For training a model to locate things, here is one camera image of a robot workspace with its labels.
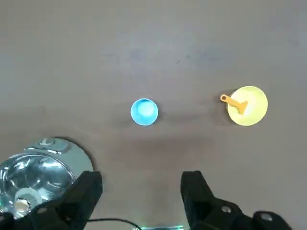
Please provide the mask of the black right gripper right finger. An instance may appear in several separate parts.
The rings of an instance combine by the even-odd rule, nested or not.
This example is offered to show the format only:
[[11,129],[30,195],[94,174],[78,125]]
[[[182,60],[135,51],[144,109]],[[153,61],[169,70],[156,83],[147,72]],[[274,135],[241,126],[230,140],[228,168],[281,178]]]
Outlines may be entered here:
[[245,215],[238,205],[213,195],[200,171],[184,171],[181,197],[191,230],[290,230],[290,225],[271,211]]

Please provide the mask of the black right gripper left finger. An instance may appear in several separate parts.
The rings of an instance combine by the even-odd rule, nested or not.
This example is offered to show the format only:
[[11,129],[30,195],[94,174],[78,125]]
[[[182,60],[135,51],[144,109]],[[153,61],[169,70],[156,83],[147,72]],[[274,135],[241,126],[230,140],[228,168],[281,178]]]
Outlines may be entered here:
[[29,214],[14,219],[0,215],[2,230],[83,230],[103,192],[100,172],[84,171],[58,199],[36,206]]

